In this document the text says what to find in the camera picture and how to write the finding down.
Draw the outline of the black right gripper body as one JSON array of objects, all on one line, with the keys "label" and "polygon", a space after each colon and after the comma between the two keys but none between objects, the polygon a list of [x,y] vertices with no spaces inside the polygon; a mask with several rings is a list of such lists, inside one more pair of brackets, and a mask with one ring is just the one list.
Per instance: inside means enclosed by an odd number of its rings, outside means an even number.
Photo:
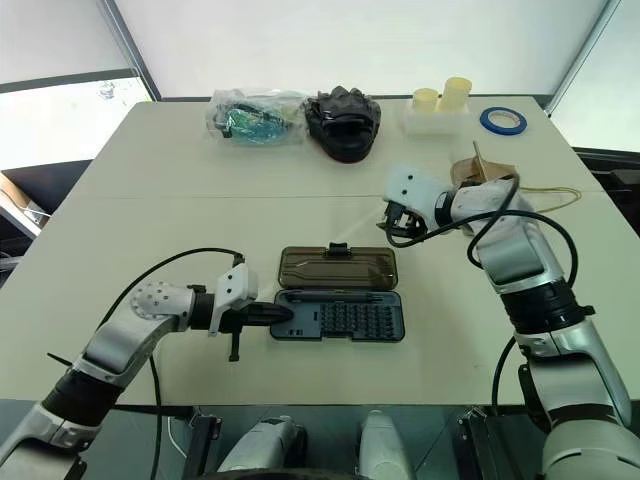
[{"label": "black right gripper body", "polygon": [[384,221],[391,224],[391,231],[385,232],[391,240],[415,240],[428,232],[426,222],[420,215],[394,201],[387,203],[381,222]]}]

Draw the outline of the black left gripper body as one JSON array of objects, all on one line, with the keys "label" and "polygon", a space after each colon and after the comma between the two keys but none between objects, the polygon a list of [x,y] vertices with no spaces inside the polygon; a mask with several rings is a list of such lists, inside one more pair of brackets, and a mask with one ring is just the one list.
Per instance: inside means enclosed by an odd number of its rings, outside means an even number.
[{"label": "black left gripper body", "polygon": [[244,326],[253,326],[257,322],[260,303],[252,302],[239,310],[229,309],[223,313],[219,324],[221,334],[231,335],[231,347],[228,360],[239,360],[240,336]]}]

